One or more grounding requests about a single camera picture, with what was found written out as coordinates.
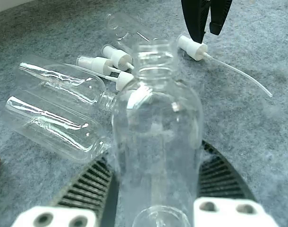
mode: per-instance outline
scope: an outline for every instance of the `plastic tube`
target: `plastic tube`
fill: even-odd
[[[209,54],[207,54],[206,52],[203,53],[204,57],[207,57],[209,59],[215,60],[216,62],[220,63],[221,65],[227,67],[228,69],[231,69],[239,74],[241,74],[242,76],[246,77],[247,79],[251,80],[253,83],[255,83],[257,86],[259,86],[269,97],[272,97],[272,93],[270,91],[268,91],[268,89],[266,89],[260,82],[258,82],[256,79],[254,79],[253,77],[249,76],[248,74],[244,73],[241,70],[238,70],[237,68],[234,68],[231,65],[228,65],[220,60],[217,60],[215,58],[213,58],[212,56],[210,56]]]

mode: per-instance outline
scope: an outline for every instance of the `clear plastic bottle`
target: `clear plastic bottle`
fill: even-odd
[[[156,40],[134,49],[135,80],[118,93],[113,132],[126,227],[188,227],[202,142],[197,94],[172,78],[176,49]]]
[[[90,113],[96,105],[110,111],[115,102],[115,94],[106,91],[98,76],[36,55],[21,61],[18,75],[21,87],[83,114]]]
[[[75,162],[90,162],[110,148],[99,123],[25,90],[7,100],[1,119],[18,133]]]
[[[157,39],[153,31],[125,13],[108,14],[106,28],[118,48],[129,54],[136,43]]]

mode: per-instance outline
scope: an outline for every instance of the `pump nozzle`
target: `pump nozzle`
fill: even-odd
[[[101,53],[104,57],[111,59],[112,64],[119,70],[126,71],[127,69],[134,69],[132,63],[132,57],[124,52],[118,50],[115,47],[106,44],[102,47]]]
[[[112,72],[121,72],[121,70],[112,67],[112,62],[110,59],[101,57],[92,58],[79,55],[76,59],[76,65],[107,76],[109,76]]]
[[[87,73],[90,73],[92,75],[95,75],[95,76],[98,76],[98,77],[102,77],[104,79],[116,82],[116,90],[117,91],[122,90],[125,87],[125,85],[128,84],[134,78],[134,76],[131,73],[123,72],[123,71],[121,71],[119,73],[118,77],[110,77],[110,76],[106,76],[106,75],[100,74],[98,72],[94,72],[94,71],[82,68],[82,67],[77,66],[77,65],[71,65],[71,64],[65,64],[65,65],[69,65],[69,66],[72,66],[72,67],[74,67],[76,69],[83,70],[83,71],[85,71]]]

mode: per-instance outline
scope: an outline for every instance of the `white plastic cap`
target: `white plastic cap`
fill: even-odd
[[[76,65],[103,75],[111,74],[112,62],[107,58],[92,58],[80,55],[76,60]]]
[[[131,64],[133,61],[128,53],[118,50],[109,44],[102,47],[101,53],[104,57],[111,59],[112,64],[122,71],[126,71],[129,68],[127,63]]]
[[[196,61],[200,61],[204,57],[203,54],[208,51],[206,44],[197,43],[184,35],[178,37],[178,46]]]
[[[134,76],[131,73],[120,72],[116,82],[116,90],[121,91],[133,78]]]

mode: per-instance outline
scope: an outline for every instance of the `white pump dispenser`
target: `white pump dispenser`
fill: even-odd
[[[184,36],[184,35],[180,35],[177,39],[178,42],[178,46],[183,49],[184,51],[186,51],[186,53],[192,57],[194,60],[196,61],[200,61],[203,58],[208,58],[208,59],[212,59],[215,60],[216,62],[220,63],[221,65],[241,74],[242,76],[246,77],[247,79],[251,80],[253,83],[255,83],[257,86],[259,86],[269,97],[272,97],[272,93],[270,91],[268,91],[268,89],[266,89],[260,82],[258,82],[256,79],[254,79],[253,77],[249,76],[248,74],[244,73],[241,70],[238,70],[236,68],[234,68],[231,65],[228,65],[220,60],[217,60],[215,58],[213,58],[212,56],[210,56],[207,53],[208,50],[208,46],[204,43],[197,43],[195,41],[193,41],[192,39]]]

